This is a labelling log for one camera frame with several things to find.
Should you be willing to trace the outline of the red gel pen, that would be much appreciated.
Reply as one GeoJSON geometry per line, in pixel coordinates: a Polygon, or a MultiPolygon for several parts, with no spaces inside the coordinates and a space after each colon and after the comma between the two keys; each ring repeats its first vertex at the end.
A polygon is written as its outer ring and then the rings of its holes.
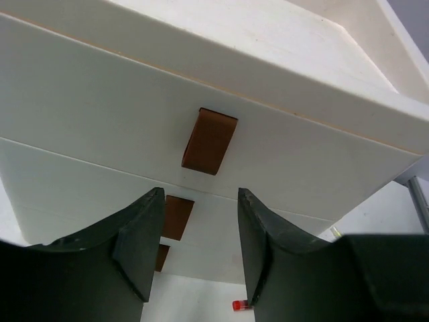
{"type": "Polygon", "coordinates": [[[248,300],[237,300],[232,302],[232,308],[234,312],[237,312],[249,310],[252,306],[249,304],[248,300]]]}

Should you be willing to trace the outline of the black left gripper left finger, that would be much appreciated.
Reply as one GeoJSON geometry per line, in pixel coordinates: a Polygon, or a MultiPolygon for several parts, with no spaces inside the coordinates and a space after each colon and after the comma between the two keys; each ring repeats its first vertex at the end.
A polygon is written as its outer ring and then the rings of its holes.
{"type": "Polygon", "coordinates": [[[154,188],[48,245],[1,243],[2,321],[139,321],[165,219],[154,188]]]}

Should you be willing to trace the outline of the yellow highlighter pen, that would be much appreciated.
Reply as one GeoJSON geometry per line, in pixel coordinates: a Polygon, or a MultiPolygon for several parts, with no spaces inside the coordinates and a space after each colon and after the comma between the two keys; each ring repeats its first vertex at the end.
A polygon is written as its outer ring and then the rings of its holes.
{"type": "Polygon", "coordinates": [[[332,226],[331,228],[330,228],[330,232],[332,233],[332,235],[335,237],[335,238],[340,238],[342,235],[341,235],[341,233],[339,232],[339,230],[335,227],[335,226],[332,226]]]}

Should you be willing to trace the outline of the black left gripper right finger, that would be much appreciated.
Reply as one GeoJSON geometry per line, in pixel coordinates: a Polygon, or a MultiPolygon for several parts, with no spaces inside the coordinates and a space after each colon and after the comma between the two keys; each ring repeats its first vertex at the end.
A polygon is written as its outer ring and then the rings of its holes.
{"type": "Polygon", "coordinates": [[[256,321],[427,321],[428,236],[320,239],[239,189],[247,299],[256,321]]]}

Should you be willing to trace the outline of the white top drawer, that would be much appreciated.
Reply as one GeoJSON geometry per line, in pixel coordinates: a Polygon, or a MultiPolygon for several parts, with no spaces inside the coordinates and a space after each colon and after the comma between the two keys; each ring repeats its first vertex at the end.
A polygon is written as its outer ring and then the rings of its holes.
{"type": "Polygon", "coordinates": [[[334,217],[415,154],[1,16],[1,136],[169,184],[334,217]],[[182,167],[200,108],[237,119],[219,171],[182,167]]]}

